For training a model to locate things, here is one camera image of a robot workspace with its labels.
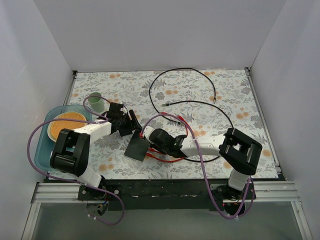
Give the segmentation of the black network switch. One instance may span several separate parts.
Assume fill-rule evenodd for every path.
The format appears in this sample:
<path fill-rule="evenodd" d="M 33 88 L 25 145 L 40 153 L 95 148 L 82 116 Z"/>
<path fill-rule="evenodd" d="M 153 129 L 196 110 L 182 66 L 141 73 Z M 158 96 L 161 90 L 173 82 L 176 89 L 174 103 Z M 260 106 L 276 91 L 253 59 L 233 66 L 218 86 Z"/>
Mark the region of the black network switch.
<path fill-rule="evenodd" d="M 148 152 L 150 142 L 140 136 L 141 130 L 134 131 L 124 155 L 136 161 L 143 162 Z"/>

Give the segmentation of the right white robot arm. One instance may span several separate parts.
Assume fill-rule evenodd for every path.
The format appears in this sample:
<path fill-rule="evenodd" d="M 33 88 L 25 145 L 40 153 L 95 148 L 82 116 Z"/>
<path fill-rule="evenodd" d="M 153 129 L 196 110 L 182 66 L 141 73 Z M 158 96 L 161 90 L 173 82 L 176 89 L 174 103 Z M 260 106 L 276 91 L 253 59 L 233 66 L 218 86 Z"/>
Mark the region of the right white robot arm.
<path fill-rule="evenodd" d="M 256 174 L 263 146 L 236 128 L 225 134 L 204 137 L 195 143 L 192 135 L 171 136 L 163 129 L 147 126 L 143 137 L 152 147 L 174 158 L 188 158 L 199 153 L 224 158 L 233 168 L 226 186 L 227 195 L 237 199 L 245 192 L 248 179 Z"/>

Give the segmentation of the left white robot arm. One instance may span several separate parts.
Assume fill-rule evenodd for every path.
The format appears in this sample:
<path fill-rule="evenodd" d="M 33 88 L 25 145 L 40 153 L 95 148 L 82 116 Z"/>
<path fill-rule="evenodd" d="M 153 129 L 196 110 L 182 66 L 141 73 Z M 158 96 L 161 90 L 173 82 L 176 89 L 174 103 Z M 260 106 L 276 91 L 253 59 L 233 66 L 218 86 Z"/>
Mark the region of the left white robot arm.
<path fill-rule="evenodd" d="M 120 136 L 131 135 L 142 129 L 133 110 L 123 104 L 110 103 L 109 109 L 93 123 L 76 129 L 62 129 L 50 157 L 50 167 L 70 174 L 89 188 L 95 200 L 106 196 L 106 187 L 101 184 L 102 176 L 89 166 L 90 146 L 103 137 L 119 132 Z"/>

